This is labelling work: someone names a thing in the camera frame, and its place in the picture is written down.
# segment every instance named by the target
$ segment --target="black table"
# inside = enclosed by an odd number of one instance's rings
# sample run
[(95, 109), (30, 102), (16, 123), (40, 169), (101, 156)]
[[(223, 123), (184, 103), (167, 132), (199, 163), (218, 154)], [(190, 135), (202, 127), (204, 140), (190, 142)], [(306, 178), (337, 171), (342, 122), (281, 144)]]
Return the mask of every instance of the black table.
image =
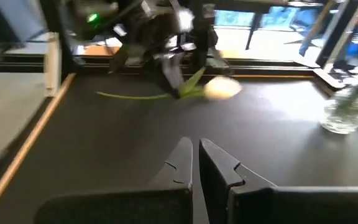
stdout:
[(106, 98), (95, 91), (161, 92), (135, 75), (70, 75), (35, 127), (39, 135), (29, 136), (34, 143), (12, 163), (17, 171), (8, 169), (0, 181), (0, 223), (30, 224), (43, 202), (65, 192), (143, 185), (182, 136), (195, 149), (194, 223), (208, 223), (198, 172), (201, 138), (277, 185), (358, 185), (358, 131), (339, 136), (318, 124), (327, 84), (284, 75), (245, 77), (240, 94), (214, 102)]

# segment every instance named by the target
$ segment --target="table surface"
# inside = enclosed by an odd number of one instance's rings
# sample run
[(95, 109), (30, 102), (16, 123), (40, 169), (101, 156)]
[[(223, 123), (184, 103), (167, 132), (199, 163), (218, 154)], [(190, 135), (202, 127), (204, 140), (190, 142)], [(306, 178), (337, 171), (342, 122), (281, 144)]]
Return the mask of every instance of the table surface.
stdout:
[(30, 224), (37, 208), (70, 191), (139, 187), (182, 136), (192, 139), (194, 223), (208, 223), (198, 141), (208, 138), (277, 185), (358, 185), (358, 131), (320, 128), (325, 96), (312, 80), (249, 79), (237, 96), (153, 101), (147, 80), (78, 75), (0, 198), (0, 223)]

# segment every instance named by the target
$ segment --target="led light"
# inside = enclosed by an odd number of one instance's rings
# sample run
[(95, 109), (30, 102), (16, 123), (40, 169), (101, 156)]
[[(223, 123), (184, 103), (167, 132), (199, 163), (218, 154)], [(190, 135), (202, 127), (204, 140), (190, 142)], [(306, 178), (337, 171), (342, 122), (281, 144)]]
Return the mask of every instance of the led light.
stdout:
[(97, 18), (98, 18), (97, 14), (92, 14), (92, 15), (88, 16), (88, 22), (93, 22)]

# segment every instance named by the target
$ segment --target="black tabletop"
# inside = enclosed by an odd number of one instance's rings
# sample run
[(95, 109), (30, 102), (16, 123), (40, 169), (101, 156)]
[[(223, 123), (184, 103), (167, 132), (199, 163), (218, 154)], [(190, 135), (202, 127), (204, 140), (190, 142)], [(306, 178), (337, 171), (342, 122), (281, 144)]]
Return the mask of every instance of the black tabletop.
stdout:
[(156, 95), (139, 77), (77, 76), (0, 198), (0, 223), (30, 224), (54, 195), (141, 186), (182, 136), (193, 140), (195, 223), (208, 223), (198, 140), (208, 138), (277, 185), (358, 185), (358, 131), (318, 124), (324, 95), (312, 80), (253, 79), (225, 101), (120, 100)]

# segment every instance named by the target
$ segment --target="green light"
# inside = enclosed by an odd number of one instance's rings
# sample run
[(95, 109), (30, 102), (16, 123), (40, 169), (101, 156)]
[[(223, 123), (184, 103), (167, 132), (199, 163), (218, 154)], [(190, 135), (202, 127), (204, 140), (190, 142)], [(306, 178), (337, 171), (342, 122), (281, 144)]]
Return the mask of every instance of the green light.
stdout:
[(97, 18), (98, 18), (97, 14), (92, 14), (92, 15), (88, 16), (88, 22), (93, 22)]

